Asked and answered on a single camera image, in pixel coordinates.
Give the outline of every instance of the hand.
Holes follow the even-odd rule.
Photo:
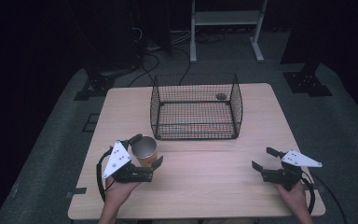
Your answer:
[[[112,176],[106,178],[105,185],[106,187],[110,187],[105,191],[105,203],[100,221],[98,222],[99,224],[115,224],[118,209],[127,201],[132,191],[141,184],[140,182],[126,184],[113,182],[114,179]]]
[[[282,199],[295,215],[298,223],[311,224],[312,219],[307,207],[307,199],[301,181],[298,181],[290,191],[282,185],[274,184]]]

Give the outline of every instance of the black wire mesh basket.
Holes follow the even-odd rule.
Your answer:
[[[236,74],[155,77],[150,123],[156,139],[235,139],[241,122]]]

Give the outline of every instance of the table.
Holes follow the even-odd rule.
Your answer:
[[[191,40],[190,61],[197,61],[196,26],[198,25],[243,25],[255,24],[255,36],[250,37],[255,57],[259,63],[264,62],[263,54],[258,47],[258,37],[266,14],[268,0],[263,0],[260,10],[248,11],[196,11],[196,0],[192,1],[191,7]]]
[[[122,205],[117,217],[291,216],[275,188],[264,183],[260,173],[252,168],[252,161],[266,169],[279,169],[279,159],[267,154],[266,147],[280,151],[298,149],[296,140],[269,84],[240,84],[240,88],[243,100],[240,136],[234,140],[157,141],[158,155],[164,156],[164,162],[155,171],[153,182],[141,184]],[[96,183],[95,165],[108,146],[137,133],[153,136],[149,117],[151,92],[150,87],[112,89],[107,93],[76,186],[87,190],[85,194],[74,195],[69,218],[99,218],[103,200]],[[139,165],[136,159],[132,162]],[[315,193],[312,215],[320,216],[325,207],[319,192]]]

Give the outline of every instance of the black stand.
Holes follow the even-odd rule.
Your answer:
[[[305,63],[300,72],[283,73],[293,93],[307,93],[309,96],[332,96],[325,85],[315,76],[319,63]]]

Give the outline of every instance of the cup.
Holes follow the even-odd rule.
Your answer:
[[[153,161],[157,159],[157,143],[148,136],[144,136],[140,141],[131,146],[132,154],[143,167],[151,167]]]

